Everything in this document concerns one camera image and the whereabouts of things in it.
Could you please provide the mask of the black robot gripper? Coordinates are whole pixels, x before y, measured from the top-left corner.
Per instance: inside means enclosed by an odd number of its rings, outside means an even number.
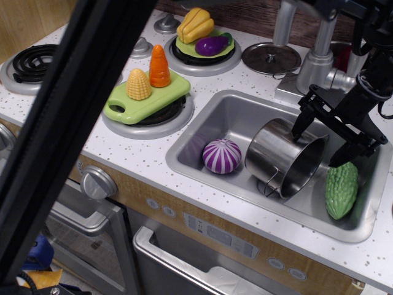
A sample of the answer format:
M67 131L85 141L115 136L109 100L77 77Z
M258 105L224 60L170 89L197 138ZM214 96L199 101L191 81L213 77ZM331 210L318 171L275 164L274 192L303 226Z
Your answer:
M381 145L388 143L386 135L373 123L369 112L388 100L387 93L373 92L357 84L347 94L326 90L315 84L298 102L301 113L292 127L294 141L319 120L345 140L332 156L330 167L340 167L359 157L370 157Z

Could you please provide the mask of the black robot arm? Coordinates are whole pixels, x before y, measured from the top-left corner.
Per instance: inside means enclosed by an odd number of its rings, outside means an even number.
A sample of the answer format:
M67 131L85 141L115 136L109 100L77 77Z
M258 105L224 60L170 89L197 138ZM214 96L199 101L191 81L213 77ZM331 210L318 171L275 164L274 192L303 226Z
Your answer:
M330 114L317 106L328 102L324 93L302 101L294 135L299 136L315 117L345 140L331 166L370 155L387 141L365 116L392 95L392 2L296 1L295 5L326 21L337 14L350 17L356 23L353 52L364 55L376 49L377 54ZM70 169L154 7L155 1L77 3L12 149L7 175L29 168Z

